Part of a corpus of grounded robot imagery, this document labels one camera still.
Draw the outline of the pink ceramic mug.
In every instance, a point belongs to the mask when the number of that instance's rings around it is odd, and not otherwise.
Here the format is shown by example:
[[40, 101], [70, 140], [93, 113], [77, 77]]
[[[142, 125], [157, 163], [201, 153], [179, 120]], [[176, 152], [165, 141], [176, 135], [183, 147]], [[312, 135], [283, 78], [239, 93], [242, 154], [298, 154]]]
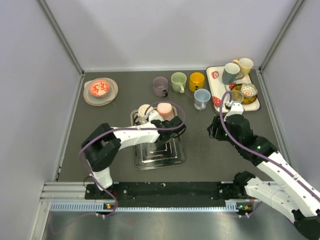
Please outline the pink ceramic mug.
[[164, 120], [172, 120], [174, 117], [173, 107], [170, 103], [159, 103], [156, 107], [157, 112]]

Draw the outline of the cream ceramic mug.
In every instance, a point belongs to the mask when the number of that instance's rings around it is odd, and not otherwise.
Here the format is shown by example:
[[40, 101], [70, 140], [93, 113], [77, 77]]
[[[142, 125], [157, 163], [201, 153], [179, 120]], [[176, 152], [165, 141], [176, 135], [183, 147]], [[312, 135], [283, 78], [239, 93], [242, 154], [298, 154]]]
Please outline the cream ceramic mug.
[[140, 125], [144, 125], [148, 122], [149, 113], [154, 108], [149, 104], [143, 104], [138, 108], [138, 122]]

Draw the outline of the light grey ceramic mug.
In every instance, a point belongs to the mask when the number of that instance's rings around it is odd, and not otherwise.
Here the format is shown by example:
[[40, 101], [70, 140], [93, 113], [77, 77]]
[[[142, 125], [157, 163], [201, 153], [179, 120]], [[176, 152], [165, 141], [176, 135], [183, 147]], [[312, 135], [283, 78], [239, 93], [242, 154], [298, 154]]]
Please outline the light grey ceramic mug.
[[197, 110], [204, 110], [210, 99], [211, 93], [207, 89], [197, 89], [194, 92], [194, 107]]

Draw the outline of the purple ceramic mug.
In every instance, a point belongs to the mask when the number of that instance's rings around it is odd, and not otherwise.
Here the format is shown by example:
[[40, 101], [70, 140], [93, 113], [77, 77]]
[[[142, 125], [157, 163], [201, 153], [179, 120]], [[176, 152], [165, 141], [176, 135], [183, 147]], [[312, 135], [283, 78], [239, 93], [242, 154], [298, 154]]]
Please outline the purple ceramic mug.
[[168, 96], [169, 81], [163, 76], [158, 76], [153, 80], [153, 91], [157, 97], [165, 98]]

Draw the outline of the yellow ceramic mug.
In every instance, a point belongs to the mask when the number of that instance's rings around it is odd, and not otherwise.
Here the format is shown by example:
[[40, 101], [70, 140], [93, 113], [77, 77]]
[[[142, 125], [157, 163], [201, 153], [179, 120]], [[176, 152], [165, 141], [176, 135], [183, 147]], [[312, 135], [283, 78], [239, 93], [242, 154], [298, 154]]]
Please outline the yellow ceramic mug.
[[198, 89], [202, 89], [205, 84], [205, 76], [200, 72], [193, 72], [189, 76], [189, 90], [195, 92]]

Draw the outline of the light green ceramic mug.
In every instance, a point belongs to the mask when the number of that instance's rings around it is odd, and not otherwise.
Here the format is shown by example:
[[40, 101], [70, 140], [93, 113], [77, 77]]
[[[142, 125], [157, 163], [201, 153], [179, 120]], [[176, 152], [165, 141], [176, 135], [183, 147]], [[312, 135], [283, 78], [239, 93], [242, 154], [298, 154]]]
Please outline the light green ceramic mug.
[[184, 94], [186, 90], [187, 76], [182, 72], [175, 72], [171, 76], [171, 87], [175, 93]]

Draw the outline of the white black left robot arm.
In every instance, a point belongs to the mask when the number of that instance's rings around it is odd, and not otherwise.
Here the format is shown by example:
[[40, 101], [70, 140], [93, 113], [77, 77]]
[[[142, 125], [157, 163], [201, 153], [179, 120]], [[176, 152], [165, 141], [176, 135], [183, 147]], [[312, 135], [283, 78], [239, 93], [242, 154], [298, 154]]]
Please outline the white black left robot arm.
[[185, 130], [186, 125], [178, 116], [131, 127], [110, 127], [103, 123], [82, 143], [78, 157], [85, 158], [97, 194], [106, 199], [114, 191], [110, 166], [118, 151], [140, 144], [167, 143]]

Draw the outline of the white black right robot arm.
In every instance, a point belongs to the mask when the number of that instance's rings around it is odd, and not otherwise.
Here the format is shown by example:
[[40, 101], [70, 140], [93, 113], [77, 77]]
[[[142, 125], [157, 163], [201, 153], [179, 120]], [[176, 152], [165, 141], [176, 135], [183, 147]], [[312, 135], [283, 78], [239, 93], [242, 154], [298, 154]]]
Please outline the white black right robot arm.
[[320, 238], [320, 192], [287, 163], [268, 139], [255, 135], [243, 115], [215, 115], [207, 131], [211, 139], [229, 142], [240, 156], [277, 184], [273, 187], [246, 171], [238, 173], [233, 180], [237, 197], [253, 197], [277, 210], [308, 240]]

